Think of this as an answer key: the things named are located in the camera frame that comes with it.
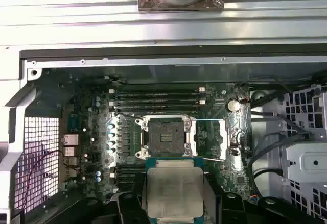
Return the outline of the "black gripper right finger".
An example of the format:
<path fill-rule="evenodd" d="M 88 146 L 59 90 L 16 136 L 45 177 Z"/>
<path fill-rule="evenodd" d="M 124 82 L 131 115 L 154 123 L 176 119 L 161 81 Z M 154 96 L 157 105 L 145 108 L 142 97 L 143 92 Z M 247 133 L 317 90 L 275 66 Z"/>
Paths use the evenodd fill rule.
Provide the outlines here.
<path fill-rule="evenodd" d="M 214 196 L 214 223 L 326 223 L 325 217 L 305 214 L 281 198 L 264 197 L 252 204 L 233 192 Z"/>

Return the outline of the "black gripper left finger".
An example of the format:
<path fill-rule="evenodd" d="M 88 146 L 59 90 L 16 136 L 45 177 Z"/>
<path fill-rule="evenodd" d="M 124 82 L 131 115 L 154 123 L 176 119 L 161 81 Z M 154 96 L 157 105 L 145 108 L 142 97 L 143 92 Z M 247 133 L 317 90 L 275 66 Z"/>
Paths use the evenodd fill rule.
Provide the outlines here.
<path fill-rule="evenodd" d="M 101 206 L 90 223 L 146 223 L 146 212 L 135 193 L 121 192 Z"/>

